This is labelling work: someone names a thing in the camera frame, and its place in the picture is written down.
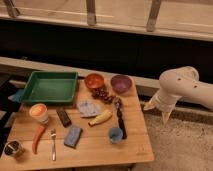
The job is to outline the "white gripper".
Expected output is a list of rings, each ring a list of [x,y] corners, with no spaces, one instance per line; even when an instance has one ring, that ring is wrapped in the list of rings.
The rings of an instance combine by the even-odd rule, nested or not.
[[[143,110],[147,111],[156,107],[162,112],[162,120],[163,123],[166,124],[171,115],[171,111],[175,108],[175,105],[179,99],[180,96],[169,94],[165,90],[159,89],[151,98],[151,101],[144,105]]]

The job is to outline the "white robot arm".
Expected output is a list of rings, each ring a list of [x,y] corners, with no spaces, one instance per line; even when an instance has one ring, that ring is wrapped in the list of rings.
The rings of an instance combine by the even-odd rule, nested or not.
[[[213,111],[213,84],[199,80],[198,71],[191,66],[169,69],[159,77],[159,90],[145,104],[144,110],[157,108],[166,123],[176,103],[188,98]]]

